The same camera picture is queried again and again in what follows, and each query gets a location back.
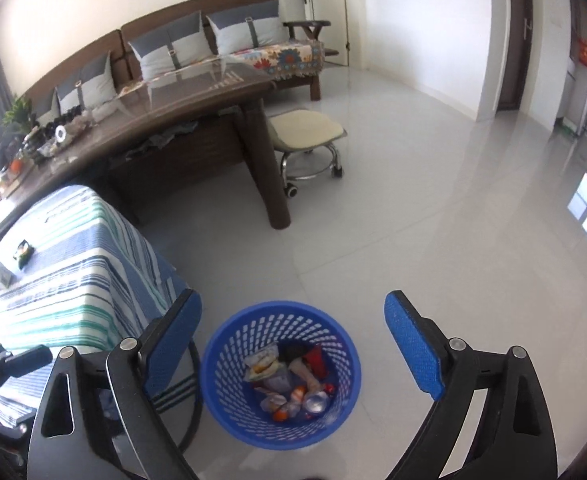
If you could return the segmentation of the dark curved wooden table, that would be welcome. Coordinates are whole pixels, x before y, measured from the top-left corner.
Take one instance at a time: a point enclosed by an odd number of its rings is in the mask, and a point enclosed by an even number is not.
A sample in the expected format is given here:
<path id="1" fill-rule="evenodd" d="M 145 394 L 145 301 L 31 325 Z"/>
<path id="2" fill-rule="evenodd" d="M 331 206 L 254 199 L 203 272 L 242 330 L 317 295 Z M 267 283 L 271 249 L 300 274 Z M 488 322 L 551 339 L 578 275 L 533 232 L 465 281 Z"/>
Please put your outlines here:
<path id="1" fill-rule="evenodd" d="M 59 156 L 30 169 L 18 188 L 0 201 L 0 238 L 34 203 L 96 162 L 179 122 L 232 106 L 243 116 L 239 141 L 270 225 L 277 230 L 288 228 L 292 220 L 263 106 L 263 98 L 275 90 L 270 76 L 244 63 L 219 60 L 161 77 L 156 84 L 155 88 L 144 86 L 115 99 L 115 112 L 88 129 Z"/>

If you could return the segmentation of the cream cushioned rolling stool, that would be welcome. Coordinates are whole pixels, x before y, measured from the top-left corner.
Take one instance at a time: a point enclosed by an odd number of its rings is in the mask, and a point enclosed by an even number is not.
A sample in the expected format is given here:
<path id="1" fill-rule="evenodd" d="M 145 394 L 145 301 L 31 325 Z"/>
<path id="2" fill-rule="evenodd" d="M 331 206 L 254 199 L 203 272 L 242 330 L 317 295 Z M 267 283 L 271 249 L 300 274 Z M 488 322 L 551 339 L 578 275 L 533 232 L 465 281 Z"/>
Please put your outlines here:
<path id="1" fill-rule="evenodd" d="M 273 148 L 280 157 L 280 180 L 287 198 L 298 194 L 295 182 L 309 181 L 329 171 L 336 179 L 343 177 L 341 154 L 336 142 L 348 136 L 339 122 L 315 110 L 298 108 L 268 118 L 266 122 Z M 331 156 L 328 165 L 310 174 L 291 176 L 288 171 L 289 159 L 298 154 L 311 154 L 318 148 L 329 151 Z"/>

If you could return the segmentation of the potted green plant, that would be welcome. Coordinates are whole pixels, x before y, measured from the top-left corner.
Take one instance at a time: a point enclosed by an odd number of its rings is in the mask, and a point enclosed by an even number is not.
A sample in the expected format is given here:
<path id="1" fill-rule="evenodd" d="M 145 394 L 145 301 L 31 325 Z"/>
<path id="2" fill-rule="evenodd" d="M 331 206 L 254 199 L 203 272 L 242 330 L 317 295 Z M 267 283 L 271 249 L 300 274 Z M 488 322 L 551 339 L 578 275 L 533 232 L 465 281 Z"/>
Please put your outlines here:
<path id="1" fill-rule="evenodd" d="M 6 148 L 22 148 L 24 139 L 32 133 L 37 124 L 28 96 L 15 96 L 2 118 L 3 145 Z"/>

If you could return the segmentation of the trash pile in basket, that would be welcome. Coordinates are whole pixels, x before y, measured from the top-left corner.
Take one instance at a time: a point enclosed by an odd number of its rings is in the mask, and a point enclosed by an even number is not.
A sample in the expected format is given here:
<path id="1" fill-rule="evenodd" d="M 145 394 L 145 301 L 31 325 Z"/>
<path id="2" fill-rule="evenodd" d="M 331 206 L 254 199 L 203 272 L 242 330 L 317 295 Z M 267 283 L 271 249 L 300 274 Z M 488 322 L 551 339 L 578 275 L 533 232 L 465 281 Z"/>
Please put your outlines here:
<path id="1" fill-rule="evenodd" d="M 337 394 L 320 346 L 293 340 L 272 342 L 246 356 L 244 365 L 245 384 L 274 422 L 318 418 Z"/>

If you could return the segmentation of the brown wooden sofa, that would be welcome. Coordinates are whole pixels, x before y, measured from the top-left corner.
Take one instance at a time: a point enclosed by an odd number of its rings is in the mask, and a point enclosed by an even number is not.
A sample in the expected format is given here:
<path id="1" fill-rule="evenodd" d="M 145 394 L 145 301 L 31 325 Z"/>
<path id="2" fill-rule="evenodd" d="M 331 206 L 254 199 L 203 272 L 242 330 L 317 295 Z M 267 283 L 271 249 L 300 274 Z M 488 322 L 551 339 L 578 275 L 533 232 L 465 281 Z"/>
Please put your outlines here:
<path id="1" fill-rule="evenodd" d="M 24 96 L 44 120 L 79 103 L 88 81 L 113 96 L 135 81 L 211 58 L 228 58 L 269 75 L 278 89 L 308 86 L 321 99 L 319 74 L 328 51 L 318 40 L 329 21 L 284 22 L 278 0 L 187 0 L 149 13 L 74 52 L 37 80 Z"/>

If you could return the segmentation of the blue plastic trash basket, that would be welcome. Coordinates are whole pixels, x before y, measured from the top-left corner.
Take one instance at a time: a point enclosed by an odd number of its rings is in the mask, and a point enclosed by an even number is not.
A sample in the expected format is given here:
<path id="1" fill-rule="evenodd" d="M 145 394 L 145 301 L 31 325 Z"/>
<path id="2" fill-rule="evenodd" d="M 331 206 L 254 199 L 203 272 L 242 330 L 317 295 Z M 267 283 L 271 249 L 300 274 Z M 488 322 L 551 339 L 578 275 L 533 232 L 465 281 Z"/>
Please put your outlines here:
<path id="1" fill-rule="evenodd" d="M 306 448 L 349 417 L 362 385 L 359 355 L 327 313 L 295 301 L 233 315 L 208 343 L 200 383 L 216 421 L 272 451 Z"/>

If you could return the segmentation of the fruit bowl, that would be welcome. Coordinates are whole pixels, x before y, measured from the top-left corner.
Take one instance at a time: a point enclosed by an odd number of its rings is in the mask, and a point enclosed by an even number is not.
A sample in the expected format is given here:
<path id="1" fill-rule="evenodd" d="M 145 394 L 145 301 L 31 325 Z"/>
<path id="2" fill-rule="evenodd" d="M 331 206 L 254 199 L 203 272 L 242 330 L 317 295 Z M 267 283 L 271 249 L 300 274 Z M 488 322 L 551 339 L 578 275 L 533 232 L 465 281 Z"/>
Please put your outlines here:
<path id="1" fill-rule="evenodd" d="M 8 163 L 6 172 L 14 177 L 21 176 L 34 166 L 32 158 L 23 150 L 18 151 Z"/>

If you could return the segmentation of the grey white cushion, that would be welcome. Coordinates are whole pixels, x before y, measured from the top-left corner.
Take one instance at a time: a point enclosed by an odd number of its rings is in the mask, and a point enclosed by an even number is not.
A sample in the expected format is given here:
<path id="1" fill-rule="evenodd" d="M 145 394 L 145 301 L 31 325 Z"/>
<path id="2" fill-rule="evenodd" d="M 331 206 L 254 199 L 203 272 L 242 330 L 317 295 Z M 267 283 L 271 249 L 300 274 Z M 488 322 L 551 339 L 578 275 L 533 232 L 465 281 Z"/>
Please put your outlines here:
<path id="1" fill-rule="evenodd" d="M 145 32 L 130 40 L 129 46 L 140 64 L 144 81 L 151 81 L 213 55 L 200 11 Z"/>
<path id="2" fill-rule="evenodd" d="M 280 44 L 288 39 L 280 21 L 280 3 L 269 0 L 209 14 L 220 55 Z"/>
<path id="3" fill-rule="evenodd" d="M 67 113 L 74 107 L 94 110 L 117 96 L 111 73 L 110 52 L 98 55 L 71 73 L 56 87 L 60 111 Z"/>

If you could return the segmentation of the striped blue green tablecloth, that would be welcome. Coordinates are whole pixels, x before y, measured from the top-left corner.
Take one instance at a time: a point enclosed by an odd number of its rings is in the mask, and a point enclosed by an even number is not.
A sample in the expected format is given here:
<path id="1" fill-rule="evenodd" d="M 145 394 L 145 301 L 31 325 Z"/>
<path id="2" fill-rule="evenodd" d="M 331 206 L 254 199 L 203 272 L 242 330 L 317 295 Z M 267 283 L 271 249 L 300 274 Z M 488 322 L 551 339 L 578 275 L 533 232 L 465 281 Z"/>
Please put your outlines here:
<path id="1" fill-rule="evenodd" d="M 32 206 L 0 241 L 14 274 L 0 290 L 0 346 L 110 351 L 138 337 L 185 281 L 92 188 L 69 185 Z"/>

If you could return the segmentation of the glass tray with items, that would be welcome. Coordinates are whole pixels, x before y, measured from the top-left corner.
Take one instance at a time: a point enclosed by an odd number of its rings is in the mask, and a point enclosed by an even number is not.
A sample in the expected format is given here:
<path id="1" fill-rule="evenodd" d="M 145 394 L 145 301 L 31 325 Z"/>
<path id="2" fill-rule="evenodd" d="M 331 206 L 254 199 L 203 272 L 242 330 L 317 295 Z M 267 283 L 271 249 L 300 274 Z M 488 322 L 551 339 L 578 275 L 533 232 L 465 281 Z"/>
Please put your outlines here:
<path id="1" fill-rule="evenodd" d="M 93 126 L 94 118 L 89 110 L 74 112 L 72 117 L 59 117 L 40 129 L 41 140 L 36 142 L 36 151 L 45 158 L 53 158 Z"/>

